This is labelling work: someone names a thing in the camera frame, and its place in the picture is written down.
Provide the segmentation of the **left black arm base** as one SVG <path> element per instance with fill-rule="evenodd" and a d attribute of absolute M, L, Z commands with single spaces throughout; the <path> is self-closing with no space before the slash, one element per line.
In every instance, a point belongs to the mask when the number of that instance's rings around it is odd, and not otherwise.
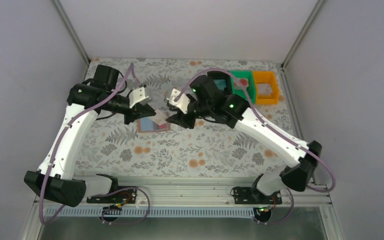
<path fill-rule="evenodd" d="M 102 193 L 110 194 L 116 192 L 120 189 L 127 188 L 127 186 L 120 186 L 118 179 L 114 176 L 107 174 L 97 174 L 96 176 L 105 177 L 111 181 L 108 192 Z M 119 191 L 115 194 L 109 196 L 91 196 L 86 198 L 88 204 L 109 204 L 109 206 L 103 207 L 102 212 L 106 210 L 111 210 L 109 213 L 105 213 L 103 217 L 99 217 L 107 222 L 113 222 L 118 219 L 116 215 L 120 215 L 122 212 L 122 207 L 126 204 L 135 204 L 137 198 L 138 190 L 137 189 L 127 189 Z"/>

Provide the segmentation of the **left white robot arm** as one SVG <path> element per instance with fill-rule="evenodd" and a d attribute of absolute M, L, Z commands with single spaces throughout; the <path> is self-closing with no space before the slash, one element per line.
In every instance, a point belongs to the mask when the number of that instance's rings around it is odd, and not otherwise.
<path fill-rule="evenodd" d="M 130 64 L 121 82 L 119 75 L 119 70 L 100 64 L 93 78 L 70 89 L 63 121 L 49 153 L 37 170 L 29 170 L 24 176 L 40 203 L 48 200 L 76 207 L 84 198 L 103 196 L 115 189 L 114 177 L 75 176 L 75 166 L 89 129 L 101 111 L 123 115 L 126 125 L 156 115 L 149 105 L 146 86 L 140 82 L 126 96 L 119 94 L 129 76 L 137 79 L 134 65 Z"/>

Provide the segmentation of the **orange leather card holder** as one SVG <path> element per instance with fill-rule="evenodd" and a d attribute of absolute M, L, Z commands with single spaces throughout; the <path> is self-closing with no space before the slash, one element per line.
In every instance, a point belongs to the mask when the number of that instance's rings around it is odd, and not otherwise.
<path fill-rule="evenodd" d="M 136 121 L 136 125 L 137 125 L 138 133 L 161 133 L 161 132 L 167 132 L 171 130 L 170 124 L 169 124 L 168 130 L 155 130 L 154 123 L 151 121 L 149 117 L 138 119 Z"/>

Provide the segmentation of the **teal credit card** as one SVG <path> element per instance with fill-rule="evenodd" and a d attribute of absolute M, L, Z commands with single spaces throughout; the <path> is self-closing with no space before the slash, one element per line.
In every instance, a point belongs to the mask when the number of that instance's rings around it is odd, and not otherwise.
<path fill-rule="evenodd" d="M 213 81 L 221 92 L 226 93 L 229 90 L 225 79 L 214 79 Z"/>

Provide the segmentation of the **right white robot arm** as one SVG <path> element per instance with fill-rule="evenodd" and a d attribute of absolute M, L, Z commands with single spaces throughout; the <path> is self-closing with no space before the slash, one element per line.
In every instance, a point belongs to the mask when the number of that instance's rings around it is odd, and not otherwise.
<path fill-rule="evenodd" d="M 300 140 L 268 121 L 241 96 L 221 91 L 206 75 L 196 77 L 190 88 L 195 96 L 173 89 L 167 105 L 176 113 L 167 122 L 193 129 L 196 119 L 213 118 L 217 124 L 235 129 L 270 148 L 282 158 L 284 170 L 261 174 L 253 188 L 265 196 L 289 188 L 303 192 L 318 165 L 321 145 Z"/>

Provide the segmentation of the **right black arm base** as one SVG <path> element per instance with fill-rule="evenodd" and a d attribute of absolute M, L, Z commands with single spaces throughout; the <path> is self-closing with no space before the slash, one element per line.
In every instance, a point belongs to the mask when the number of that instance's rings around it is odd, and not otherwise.
<path fill-rule="evenodd" d="M 269 223 L 272 216 L 272 210 L 277 207 L 278 204 L 282 204 L 282 195 L 280 191 L 276 191 L 271 195 L 264 195 L 257 189 L 257 183 L 264 174 L 260 174 L 251 187 L 236 186 L 230 190 L 230 195 L 234 198 L 236 205 L 264 205 L 263 207 L 253 208 L 253 218 L 258 224 Z"/>

